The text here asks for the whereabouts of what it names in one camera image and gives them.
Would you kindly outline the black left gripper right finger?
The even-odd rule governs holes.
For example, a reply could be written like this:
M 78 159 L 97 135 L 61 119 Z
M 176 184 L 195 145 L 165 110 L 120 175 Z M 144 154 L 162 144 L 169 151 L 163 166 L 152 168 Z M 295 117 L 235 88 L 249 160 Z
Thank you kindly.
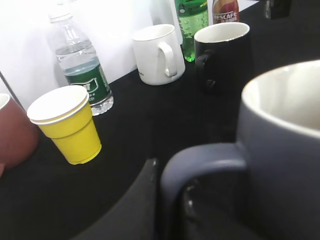
M 249 240 L 250 232 L 227 213 L 198 198 L 201 185 L 187 184 L 182 194 L 181 235 L 184 240 Z

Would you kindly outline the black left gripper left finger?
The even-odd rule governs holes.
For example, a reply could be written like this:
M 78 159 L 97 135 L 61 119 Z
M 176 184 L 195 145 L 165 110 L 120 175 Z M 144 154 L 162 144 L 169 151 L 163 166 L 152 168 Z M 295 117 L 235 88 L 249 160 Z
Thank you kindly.
M 153 240 L 158 161 L 148 159 L 121 199 L 75 240 Z

